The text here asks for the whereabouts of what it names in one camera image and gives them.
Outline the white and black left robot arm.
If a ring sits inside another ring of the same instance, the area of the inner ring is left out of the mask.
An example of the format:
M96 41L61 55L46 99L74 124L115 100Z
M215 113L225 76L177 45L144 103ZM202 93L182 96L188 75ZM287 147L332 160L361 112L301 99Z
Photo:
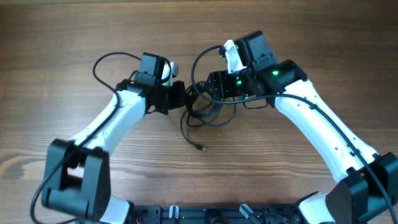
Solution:
M134 204L111 194L109 158L151 106L163 113L182 107L184 94L182 81L143 85L123 80L91 124L68 141L50 144L44 179L34 198L75 222L126 223Z

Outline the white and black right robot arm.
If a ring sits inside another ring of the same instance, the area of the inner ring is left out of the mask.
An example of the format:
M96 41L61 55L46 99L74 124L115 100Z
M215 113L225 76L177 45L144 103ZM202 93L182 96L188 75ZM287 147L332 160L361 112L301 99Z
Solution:
M307 223L366 223L385 210L397 222L397 157L380 155L357 137L326 105L305 72L293 61L235 72L219 71L193 83L199 96L222 104L247 93L242 103L265 99L299 128L327 164L336 185L298 203Z

